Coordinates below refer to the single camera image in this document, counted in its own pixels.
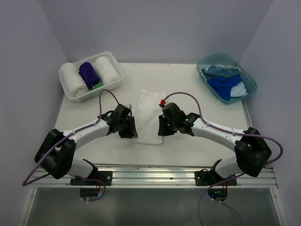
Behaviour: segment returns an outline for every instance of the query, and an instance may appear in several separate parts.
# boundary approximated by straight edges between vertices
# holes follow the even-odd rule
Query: white table surface
[[[246,129],[247,123],[241,102],[231,105],[221,103],[201,81],[196,65],[183,64],[128,64],[121,63],[125,78],[120,87],[113,90],[119,102],[132,104],[133,111],[142,89],[152,92],[189,92],[200,102],[203,116],[218,124],[237,129]],[[175,95],[175,102],[186,113],[198,113],[192,98]],[[113,97],[102,95],[103,112],[114,110]],[[64,131],[74,129],[95,119],[99,115],[98,98],[83,103],[68,100],[66,96],[58,115],[55,128]],[[93,163],[133,165],[179,165],[211,166],[218,159],[233,156],[228,148],[210,140],[183,135],[179,132],[164,137],[161,145],[135,144],[121,139],[118,133],[100,137],[82,146],[76,158]]]

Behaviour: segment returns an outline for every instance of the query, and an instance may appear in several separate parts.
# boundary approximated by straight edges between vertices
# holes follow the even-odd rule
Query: black mounting bracket
[[[206,176],[207,176],[206,174],[208,172],[209,171],[196,171],[196,172],[194,172],[194,179],[196,181],[196,186],[210,186],[210,185],[214,185],[214,184],[224,180],[223,178],[220,181],[215,181],[215,182],[207,180],[206,179]],[[229,186],[236,186],[237,185],[236,179],[229,181],[228,185]]]
[[[113,172],[112,171],[97,171],[97,178],[93,179],[98,179],[104,183],[106,186],[111,186],[112,184],[112,178],[113,178]],[[80,178],[72,178],[70,181],[70,185],[73,186],[95,186],[98,185],[94,181],[85,181]]]

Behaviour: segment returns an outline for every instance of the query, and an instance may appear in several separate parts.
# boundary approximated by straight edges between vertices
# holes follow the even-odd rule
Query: red tip
[[[165,100],[161,100],[159,105],[160,105],[161,107],[164,107],[164,106],[165,106]]]

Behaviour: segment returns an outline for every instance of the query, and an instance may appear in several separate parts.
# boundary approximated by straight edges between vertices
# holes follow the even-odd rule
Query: white plastic basket
[[[76,65],[77,67],[77,70],[79,70],[79,66],[82,65],[84,62],[90,62],[92,65],[94,63],[94,61],[99,58],[99,57],[106,57],[109,59],[110,63],[113,65],[114,69],[116,70],[117,74],[119,75],[119,79],[118,80],[115,80],[113,81],[112,83],[110,84],[106,84],[106,85],[103,85],[101,87],[98,87],[94,90],[91,90],[87,93],[84,93],[78,97],[72,97],[68,91],[67,91],[67,88],[66,88],[66,85],[65,85],[65,82],[64,82],[64,79],[62,78],[62,75],[60,74],[60,72],[58,73],[58,77],[60,79],[60,82],[61,82],[61,85],[63,87],[63,90],[64,90],[64,93],[66,94],[66,96],[68,97],[68,99],[70,100],[75,100],[77,102],[84,102],[86,100],[89,100],[91,98],[94,98],[94,97],[97,97],[99,96],[99,93],[102,89],[108,89],[108,90],[112,90],[112,89],[115,89],[117,88],[118,86],[121,85],[122,83],[122,80],[124,78],[124,73],[123,71],[121,70],[119,64],[118,64],[118,61],[116,60],[116,58],[113,56],[112,53],[110,52],[103,52],[103,53],[100,53],[100,54],[97,54],[97,55],[94,55],[94,56],[90,56],[86,59],[83,59],[83,60],[80,60],[80,61],[77,61],[77,62],[74,62],[74,64]]]

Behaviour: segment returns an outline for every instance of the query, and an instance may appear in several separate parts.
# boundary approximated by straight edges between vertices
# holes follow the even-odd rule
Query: white cloth
[[[243,97],[247,94],[245,85],[242,81],[231,88],[231,97]]]
[[[146,145],[159,145],[162,143],[162,137],[158,136],[159,115],[162,114],[159,104],[165,97],[166,93],[141,91],[136,105],[137,109],[133,114],[138,138],[130,139],[131,142]]]
[[[65,63],[61,66],[59,73],[65,83],[68,93],[77,97],[88,92],[88,87],[79,75],[74,63]]]
[[[119,79],[117,71],[105,56],[97,58],[93,66],[104,85]]]

